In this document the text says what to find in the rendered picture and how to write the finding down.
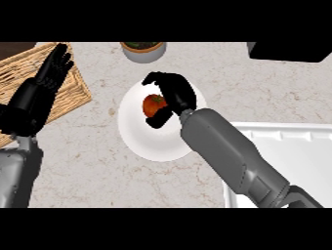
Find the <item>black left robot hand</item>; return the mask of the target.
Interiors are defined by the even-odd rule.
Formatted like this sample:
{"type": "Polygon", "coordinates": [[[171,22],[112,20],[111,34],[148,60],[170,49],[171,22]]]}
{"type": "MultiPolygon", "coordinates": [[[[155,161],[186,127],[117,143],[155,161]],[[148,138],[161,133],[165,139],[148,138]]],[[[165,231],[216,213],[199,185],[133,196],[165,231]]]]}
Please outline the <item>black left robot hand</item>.
{"type": "Polygon", "coordinates": [[[19,86],[8,104],[0,104],[0,131],[6,135],[30,137],[45,126],[58,90],[74,65],[68,46],[56,45],[37,74],[19,86]]]}

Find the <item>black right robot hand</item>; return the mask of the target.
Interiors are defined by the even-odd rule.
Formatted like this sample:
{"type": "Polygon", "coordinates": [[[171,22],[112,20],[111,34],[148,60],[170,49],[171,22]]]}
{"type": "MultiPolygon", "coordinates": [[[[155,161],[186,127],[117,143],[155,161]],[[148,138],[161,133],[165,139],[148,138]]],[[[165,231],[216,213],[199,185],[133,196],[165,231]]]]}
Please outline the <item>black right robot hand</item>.
{"type": "Polygon", "coordinates": [[[186,78],[177,73],[151,72],[142,84],[155,84],[162,92],[165,107],[146,119],[151,127],[161,129],[174,114],[196,109],[196,95],[186,78]]]}

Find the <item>white round plate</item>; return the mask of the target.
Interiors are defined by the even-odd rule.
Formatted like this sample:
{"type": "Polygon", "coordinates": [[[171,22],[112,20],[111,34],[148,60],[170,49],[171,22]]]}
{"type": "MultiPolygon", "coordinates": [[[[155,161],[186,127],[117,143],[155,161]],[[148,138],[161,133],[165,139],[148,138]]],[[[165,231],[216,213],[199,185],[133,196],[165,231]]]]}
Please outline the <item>white round plate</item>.
{"type": "Polygon", "coordinates": [[[192,149],[180,137],[177,115],[161,129],[154,129],[146,123],[143,100],[149,95],[161,93],[155,84],[143,86],[137,82],[123,97],[117,123],[121,139],[131,151],[151,161],[168,162],[186,156],[192,149]]]}

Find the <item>white tray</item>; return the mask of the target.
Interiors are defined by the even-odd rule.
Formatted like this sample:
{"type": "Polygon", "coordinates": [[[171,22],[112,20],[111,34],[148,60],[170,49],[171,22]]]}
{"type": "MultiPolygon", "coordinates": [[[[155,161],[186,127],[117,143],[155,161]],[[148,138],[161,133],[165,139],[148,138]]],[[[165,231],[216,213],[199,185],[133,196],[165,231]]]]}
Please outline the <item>white tray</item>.
{"type": "Polygon", "coordinates": [[[332,208],[332,125],[235,122],[263,158],[323,207],[332,208]]]}

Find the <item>wicker basket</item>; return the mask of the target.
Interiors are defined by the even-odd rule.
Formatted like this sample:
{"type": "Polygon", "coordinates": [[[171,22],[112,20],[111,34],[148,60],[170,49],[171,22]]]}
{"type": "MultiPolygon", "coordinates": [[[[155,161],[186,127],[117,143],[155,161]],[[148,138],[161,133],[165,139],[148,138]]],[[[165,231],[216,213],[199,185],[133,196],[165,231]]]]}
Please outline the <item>wicker basket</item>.
{"type": "MultiPolygon", "coordinates": [[[[24,80],[34,77],[55,46],[56,42],[43,43],[14,57],[0,61],[0,104],[8,103],[24,80]]],[[[73,66],[56,94],[47,123],[90,101],[92,93],[80,69],[77,66],[73,66]]],[[[0,133],[0,148],[11,142],[11,137],[0,133]]]]}

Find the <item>black appliance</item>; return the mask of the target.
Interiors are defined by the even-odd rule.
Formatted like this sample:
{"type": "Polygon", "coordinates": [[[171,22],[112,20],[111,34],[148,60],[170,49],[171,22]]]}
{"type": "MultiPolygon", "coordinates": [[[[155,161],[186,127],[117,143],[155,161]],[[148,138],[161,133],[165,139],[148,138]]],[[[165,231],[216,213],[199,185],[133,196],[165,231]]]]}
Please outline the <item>black appliance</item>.
{"type": "Polygon", "coordinates": [[[332,42],[248,42],[255,60],[320,63],[332,53],[332,42]]]}

